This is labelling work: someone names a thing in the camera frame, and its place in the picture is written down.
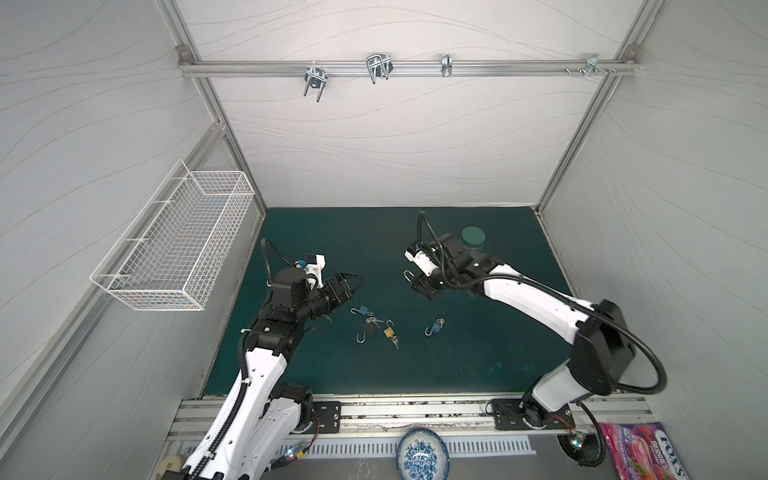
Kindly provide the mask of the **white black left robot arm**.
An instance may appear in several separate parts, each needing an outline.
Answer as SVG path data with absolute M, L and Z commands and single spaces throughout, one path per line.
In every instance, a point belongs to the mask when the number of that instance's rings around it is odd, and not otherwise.
M 290 433 L 312 422 L 312 393 L 281 385 L 307 322 L 350 300 L 362 276 L 322 276 L 317 264 L 288 267 L 271 279 L 264 304 L 238 343 L 239 375 L 197 448 L 165 479 L 258 479 Z

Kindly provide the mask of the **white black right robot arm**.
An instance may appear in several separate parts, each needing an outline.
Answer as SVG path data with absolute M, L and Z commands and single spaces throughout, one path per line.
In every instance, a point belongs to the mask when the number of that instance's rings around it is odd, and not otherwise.
M 404 256 L 417 268 L 404 277 L 427 298 L 449 288 L 469 291 L 521 312 L 570 345 L 569 357 L 539 377 L 513 408 L 531 429 L 546 428 L 571 403 L 611 394 L 636 356 L 619 331 L 626 326 L 621 309 L 608 300 L 594 304 L 534 282 L 453 234 L 429 244 L 415 241 Z

